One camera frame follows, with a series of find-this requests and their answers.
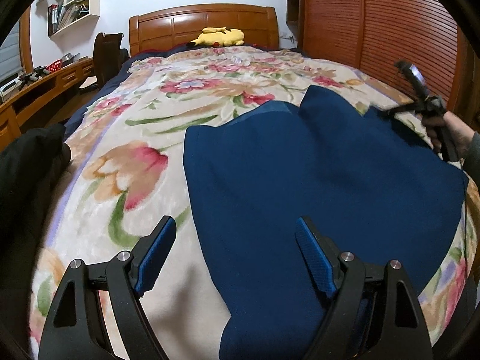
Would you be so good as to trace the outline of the black garment pile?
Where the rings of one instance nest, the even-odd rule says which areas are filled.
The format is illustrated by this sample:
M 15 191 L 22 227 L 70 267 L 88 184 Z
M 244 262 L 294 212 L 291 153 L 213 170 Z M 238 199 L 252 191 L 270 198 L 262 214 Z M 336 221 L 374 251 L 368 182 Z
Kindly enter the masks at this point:
M 53 191 L 71 160 L 61 124 L 34 128 L 1 152 L 1 264 L 32 267 Z

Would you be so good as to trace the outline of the wooden bed headboard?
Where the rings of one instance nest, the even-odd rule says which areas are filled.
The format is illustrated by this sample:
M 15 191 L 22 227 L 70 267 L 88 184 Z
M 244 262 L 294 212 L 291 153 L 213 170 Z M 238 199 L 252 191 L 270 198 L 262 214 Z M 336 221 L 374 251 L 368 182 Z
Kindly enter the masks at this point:
M 211 3 L 172 7 L 130 17 L 130 54 L 171 50 L 197 38 L 204 28 L 220 27 L 243 31 L 248 45 L 270 50 L 279 48 L 278 18 L 273 7 Z

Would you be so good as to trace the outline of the wooden desk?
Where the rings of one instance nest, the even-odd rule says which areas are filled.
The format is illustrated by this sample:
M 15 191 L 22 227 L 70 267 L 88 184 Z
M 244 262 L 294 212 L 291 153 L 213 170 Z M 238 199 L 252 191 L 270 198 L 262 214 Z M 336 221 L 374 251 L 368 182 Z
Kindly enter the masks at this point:
M 41 117 L 41 113 L 59 96 L 78 87 L 94 74 L 94 60 L 81 58 L 79 62 L 61 68 L 17 91 L 1 104 L 1 150 L 20 137 Z

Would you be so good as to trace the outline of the dark desk chair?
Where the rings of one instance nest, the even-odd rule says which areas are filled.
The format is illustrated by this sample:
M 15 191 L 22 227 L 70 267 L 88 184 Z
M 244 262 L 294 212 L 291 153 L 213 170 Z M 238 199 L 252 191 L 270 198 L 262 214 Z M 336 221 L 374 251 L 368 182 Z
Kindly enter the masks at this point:
M 97 34 L 93 52 L 94 74 L 97 83 L 81 88 L 81 94 L 103 88 L 109 80 L 120 72 L 123 63 L 129 59 L 128 51 L 121 47 L 123 37 L 123 33 Z

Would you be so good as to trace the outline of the navy blue suit jacket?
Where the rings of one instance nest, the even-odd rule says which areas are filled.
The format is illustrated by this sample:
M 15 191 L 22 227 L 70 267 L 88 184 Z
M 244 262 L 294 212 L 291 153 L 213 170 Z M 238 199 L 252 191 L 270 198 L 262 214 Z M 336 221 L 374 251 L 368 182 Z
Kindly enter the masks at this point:
M 183 164 L 211 279 L 229 312 L 221 359 L 301 359 L 324 318 L 298 220 L 363 262 L 396 258 L 420 293 L 452 244 L 468 177 L 419 135 L 320 86 L 220 127 L 189 127 Z

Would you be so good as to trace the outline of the white wall shelf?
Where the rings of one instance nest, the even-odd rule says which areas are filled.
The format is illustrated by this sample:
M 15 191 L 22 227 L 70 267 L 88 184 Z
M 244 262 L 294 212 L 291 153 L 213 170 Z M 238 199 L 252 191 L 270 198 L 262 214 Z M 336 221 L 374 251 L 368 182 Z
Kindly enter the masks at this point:
M 50 39 L 100 16 L 99 0 L 36 0 L 36 5 L 45 9 Z

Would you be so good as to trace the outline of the window blind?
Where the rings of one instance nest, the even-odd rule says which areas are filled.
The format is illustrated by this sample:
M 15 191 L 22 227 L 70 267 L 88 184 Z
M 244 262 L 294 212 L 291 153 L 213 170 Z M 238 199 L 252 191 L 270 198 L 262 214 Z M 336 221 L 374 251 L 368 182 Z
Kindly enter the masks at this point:
M 20 60 L 20 22 L 16 22 L 0 48 L 0 81 L 10 81 L 22 70 Z

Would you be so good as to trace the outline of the wooden louvered wardrobe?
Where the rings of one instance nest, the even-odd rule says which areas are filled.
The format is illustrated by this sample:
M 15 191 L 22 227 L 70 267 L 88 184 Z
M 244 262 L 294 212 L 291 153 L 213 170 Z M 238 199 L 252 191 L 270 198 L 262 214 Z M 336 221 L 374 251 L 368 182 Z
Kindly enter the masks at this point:
M 360 69 L 413 95 L 394 64 L 407 60 L 440 94 L 448 109 L 469 118 L 475 56 L 439 0 L 287 0 L 286 23 L 311 58 Z

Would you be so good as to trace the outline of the yellow plush toy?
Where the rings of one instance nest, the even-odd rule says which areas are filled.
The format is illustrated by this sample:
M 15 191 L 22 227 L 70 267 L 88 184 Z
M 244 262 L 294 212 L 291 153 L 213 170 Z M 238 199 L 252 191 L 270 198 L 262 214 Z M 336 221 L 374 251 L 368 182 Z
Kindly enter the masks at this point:
M 187 47 L 231 47 L 244 44 L 244 32 L 235 28 L 204 28 L 199 36 L 188 42 Z

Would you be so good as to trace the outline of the floral bed blanket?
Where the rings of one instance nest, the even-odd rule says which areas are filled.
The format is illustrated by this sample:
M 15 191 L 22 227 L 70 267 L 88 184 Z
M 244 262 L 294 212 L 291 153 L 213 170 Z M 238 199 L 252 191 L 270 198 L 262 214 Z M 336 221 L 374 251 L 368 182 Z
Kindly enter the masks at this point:
M 68 123 L 72 161 L 57 185 L 32 281 L 31 350 L 75 258 L 87 263 L 130 250 L 164 215 L 176 241 L 145 313 L 172 359 L 216 359 L 230 313 L 203 260 L 191 212 L 185 131 L 219 126 L 271 100 L 299 105 L 309 86 L 343 96 L 358 113 L 410 96 L 353 67 L 289 50 L 202 48 L 132 58 Z

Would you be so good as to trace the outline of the red basket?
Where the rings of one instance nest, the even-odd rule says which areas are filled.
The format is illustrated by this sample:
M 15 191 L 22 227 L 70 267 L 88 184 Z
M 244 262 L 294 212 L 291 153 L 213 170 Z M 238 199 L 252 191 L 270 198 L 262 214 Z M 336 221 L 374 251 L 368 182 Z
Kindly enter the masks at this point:
M 55 60 L 53 63 L 51 63 L 50 65 L 48 65 L 46 67 L 46 69 L 50 72 L 50 73 L 53 73 L 53 72 L 58 72 L 63 66 L 63 61 L 61 59 L 57 59 Z

